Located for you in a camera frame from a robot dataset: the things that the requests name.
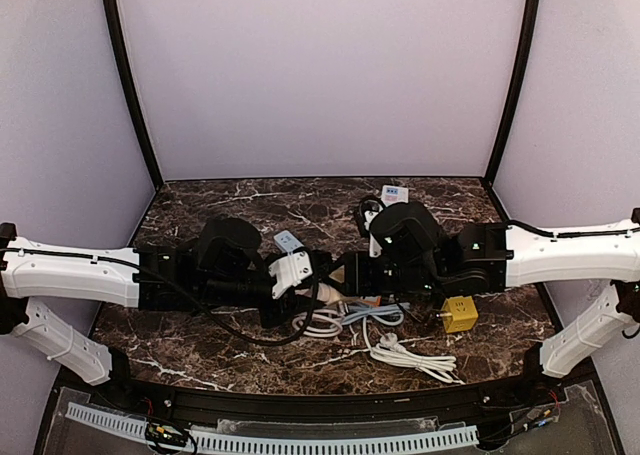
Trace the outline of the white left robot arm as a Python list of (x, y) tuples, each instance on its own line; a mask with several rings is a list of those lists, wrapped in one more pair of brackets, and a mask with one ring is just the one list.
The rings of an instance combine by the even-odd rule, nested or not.
[(92, 386), (130, 378), (128, 357), (80, 334), (44, 298), (93, 300), (143, 311), (256, 308), (263, 327), (298, 311), (296, 291), (319, 290), (310, 251), (302, 246), (261, 257), (250, 223), (211, 220), (180, 245), (81, 249), (30, 241), (15, 224), (1, 226), (1, 331), (21, 338), (48, 360)]

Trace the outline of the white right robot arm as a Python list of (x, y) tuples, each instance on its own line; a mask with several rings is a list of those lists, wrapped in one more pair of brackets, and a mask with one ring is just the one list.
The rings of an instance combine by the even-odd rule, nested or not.
[(347, 252), (323, 269), (346, 296), (500, 293), (551, 281), (606, 281), (596, 300), (528, 353), (529, 371), (562, 378), (639, 320), (639, 213), (608, 225), (548, 228), (517, 220), (468, 223), (448, 234), (419, 203), (374, 214), (376, 256)]

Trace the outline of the yellow cube socket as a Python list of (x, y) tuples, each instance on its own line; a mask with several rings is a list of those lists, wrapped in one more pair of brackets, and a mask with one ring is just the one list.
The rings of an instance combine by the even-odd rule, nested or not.
[(471, 296), (447, 298), (440, 309), (440, 318), (447, 334), (471, 330), (478, 320), (473, 298)]

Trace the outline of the beige cube socket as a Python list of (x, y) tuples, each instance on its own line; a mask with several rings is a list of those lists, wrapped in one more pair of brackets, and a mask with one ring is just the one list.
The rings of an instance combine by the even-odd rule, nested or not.
[(339, 291), (344, 289), (345, 283), (345, 267), (339, 267), (329, 274), (331, 284)]

